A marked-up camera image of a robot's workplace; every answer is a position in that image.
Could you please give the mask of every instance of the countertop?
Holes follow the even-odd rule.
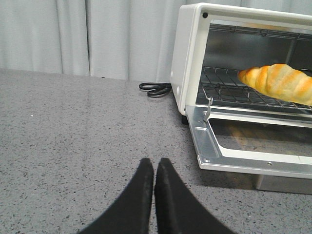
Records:
[[[173,93],[150,98],[138,84],[0,70],[0,233],[77,233],[145,157],[155,170],[168,157],[198,201],[239,234],[312,233],[311,195],[257,191],[248,174],[199,169]]]

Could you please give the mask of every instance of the toaster oven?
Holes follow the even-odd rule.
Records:
[[[250,67],[312,69],[312,16],[199,3],[180,8],[170,82],[201,169],[254,174],[260,190],[312,194],[312,108],[237,79]]]

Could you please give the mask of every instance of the black power cord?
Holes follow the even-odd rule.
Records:
[[[157,98],[162,94],[166,94],[170,92],[172,89],[170,83],[141,83],[138,86],[142,90],[149,90],[147,92],[147,96],[152,97],[152,98]]]

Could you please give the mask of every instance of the toaster oven door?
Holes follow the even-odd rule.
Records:
[[[305,115],[186,106],[201,169],[312,178],[312,122]]]

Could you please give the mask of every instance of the gray speckled countertop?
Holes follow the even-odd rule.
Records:
[[[195,197],[240,234],[311,234],[312,196],[252,189],[199,169],[173,94],[139,82],[0,70],[0,233],[73,234],[122,192],[139,161],[168,157]],[[150,233],[156,234],[152,206]]]

